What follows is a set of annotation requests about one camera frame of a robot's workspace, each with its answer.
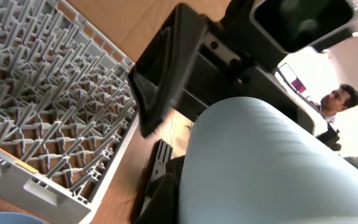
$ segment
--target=dark hair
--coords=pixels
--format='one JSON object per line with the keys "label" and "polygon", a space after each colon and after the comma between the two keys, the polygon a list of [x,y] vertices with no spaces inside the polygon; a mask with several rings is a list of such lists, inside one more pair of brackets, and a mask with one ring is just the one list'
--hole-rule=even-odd
{"label": "dark hair", "polygon": [[358,91],[348,84],[342,84],[339,87],[341,90],[344,90],[350,94],[350,98],[347,99],[344,103],[344,106],[347,108],[352,108],[358,105]]}

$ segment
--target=plastic grid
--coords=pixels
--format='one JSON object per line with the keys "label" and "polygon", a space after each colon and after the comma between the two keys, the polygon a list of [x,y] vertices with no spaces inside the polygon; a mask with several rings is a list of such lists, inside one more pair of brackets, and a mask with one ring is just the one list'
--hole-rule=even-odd
{"label": "plastic grid", "polygon": [[[65,1],[0,0],[0,148],[48,179],[33,178],[37,185],[52,180],[88,206],[130,138],[132,64]],[[12,164],[0,157],[0,165]]]}

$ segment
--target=white plastic crate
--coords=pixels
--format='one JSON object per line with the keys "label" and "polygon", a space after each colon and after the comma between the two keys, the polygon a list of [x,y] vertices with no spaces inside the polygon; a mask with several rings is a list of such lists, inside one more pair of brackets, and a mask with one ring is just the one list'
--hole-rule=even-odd
{"label": "white plastic crate", "polygon": [[138,123],[132,65],[65,1],[0,0],[1,198],[91,221]]}

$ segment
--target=light blue cylinder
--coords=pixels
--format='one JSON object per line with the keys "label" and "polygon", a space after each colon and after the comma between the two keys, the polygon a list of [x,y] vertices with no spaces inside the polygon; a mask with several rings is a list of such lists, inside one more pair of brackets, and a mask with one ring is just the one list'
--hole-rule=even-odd
{"label": "light blue cylinder", "polygon": [[45,224],[45,222],[24,213],[0,212],[0,224]]}
{"label": "light blue cylinder", "polygon": [[180,223],[358,224],[358,170],[253,98],[197,119],[179,197]]}

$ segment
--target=yellow label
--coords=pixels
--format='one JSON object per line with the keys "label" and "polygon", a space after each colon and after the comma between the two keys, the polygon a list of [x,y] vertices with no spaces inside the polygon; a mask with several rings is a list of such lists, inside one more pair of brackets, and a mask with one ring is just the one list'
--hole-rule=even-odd
{"label": "yellow label", "polygon": [[9,156],[10,158],[14,159],[14,160],[15,160],[15,163],[16,163],[17,165],[19,165],[19,166],[25,168],[27,171],[29,171],[29,172],[31,172],[31,173],[33,173],[33,174],[36,173],[36,172],[38,172],[38,170],[35,169],[34,167],[32,167],[32,166],[26,164],[25,162],[23,162],[23,161],[21,161],[20,159],[14,157],[13,155],[9,154],[8,152],[4,151],[3,149],[0,148],[0,151],[1,151],[3,154],[5,154],[5,155]]}

